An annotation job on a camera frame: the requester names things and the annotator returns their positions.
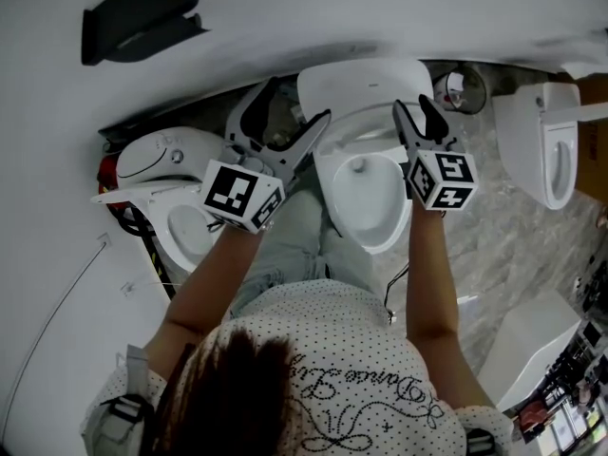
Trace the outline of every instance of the light blue jeans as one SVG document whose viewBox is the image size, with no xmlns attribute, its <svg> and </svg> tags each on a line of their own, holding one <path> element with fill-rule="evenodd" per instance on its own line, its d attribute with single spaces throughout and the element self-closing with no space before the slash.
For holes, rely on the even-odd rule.
<svg viewBox="0 0 608 456">
<path fill-rule="evenodd" d="M 338 235 L 312 192 L 295 193 L 274 221 L 230 308 L 233 318 L 271 287 L 292 282 L 331 278 L 379 292 L 370 254 Z"/>
</svg>

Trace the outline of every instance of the gray tile floor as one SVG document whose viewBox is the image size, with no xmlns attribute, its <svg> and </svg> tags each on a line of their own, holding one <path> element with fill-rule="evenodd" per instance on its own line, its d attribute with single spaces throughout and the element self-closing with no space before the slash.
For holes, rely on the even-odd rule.
<svg viewBox="0 0 608 456">
<path fill-rule="evenodd" d="M 433 77 L 455 65 L 428 63 Z M 488 93 L 513 92 L 522 84 L 547 81 L 544 73 L 509 66 L 474 65 Z M 239 91 L 205 101 L 180 118 L 180 124 L 223 132 Z M 287 134 L 295 126 L 285 98 L 273 103 L 271 128 Z M 542 292 L 557 290 L 574 305 L 575 276 L 585 270 L 603 233 L 595 228 L 599 205 L 575 193 L 561 211 L 551 211 L 519 190 L 501 164 L 491 101 L 476 116 L 452 114 L 462 128 L 467 150 L 475 157 L 480 189 L 466 210 L 446 216 L 450 264 L 459 296 L 475 296 L 461 306 L 461 339 L 465 356 L 478 372 L 492 346 L 504 315 Z M 409 228 L 390 251 L 374 259 L 377 274 L 386 284 L 408 261 Z M 170 259 L 165 263 L 176 283 L 187 273 Z M 392 328 L 405 333 L 407 277 L 390 291 L 389 306 L 397 313 Z"/>
</svg>

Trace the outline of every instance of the brown hair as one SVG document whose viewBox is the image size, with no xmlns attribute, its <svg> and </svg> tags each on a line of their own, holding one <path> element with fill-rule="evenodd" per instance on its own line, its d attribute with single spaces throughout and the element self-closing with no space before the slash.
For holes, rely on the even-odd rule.
<svg viewBox="0 0 608 456">
<path fill-rule="evenodd" d="M 190 347 L 174 369 L 154 419 L 145 425 L 140 454 L 275 454 L 290 419 L 287 341 L 257 347 L 250 334 L 236 331 L 225 346 L 216 343 L 204 362 L 206 353 L 199 350 L 179 394 Z"/>
</svg>

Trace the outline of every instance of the cardboard box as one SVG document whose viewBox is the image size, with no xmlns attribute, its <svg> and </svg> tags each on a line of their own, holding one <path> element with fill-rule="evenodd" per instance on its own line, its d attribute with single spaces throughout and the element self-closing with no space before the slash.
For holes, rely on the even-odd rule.
<svg viewBox="0 0 608 456">
<path fill-rule="evenodd" d="M 583 105 L 608 102 L 608 74 L 577 81 Z M 577 189 L 608 204 L 608 120 L 579 123 Z"/>
</svg>

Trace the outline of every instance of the black and white marker cube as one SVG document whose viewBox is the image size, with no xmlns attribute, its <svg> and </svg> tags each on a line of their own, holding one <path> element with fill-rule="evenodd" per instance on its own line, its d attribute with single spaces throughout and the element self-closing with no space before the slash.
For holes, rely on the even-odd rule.
<svg viewBox="0 0 608 456">
<path fill-rule="evenodd" d="M 428 210 L 462 210 L 478 187 L 473 157 L 459 152 L 419 149 L 408 180 Z"/>
<path fill-rule="evenodd" d="M 214 218 L 257 233 L 285 200 L 283 181 L 219 161 L 209 161 L 200 194 Z"/>
</svg>

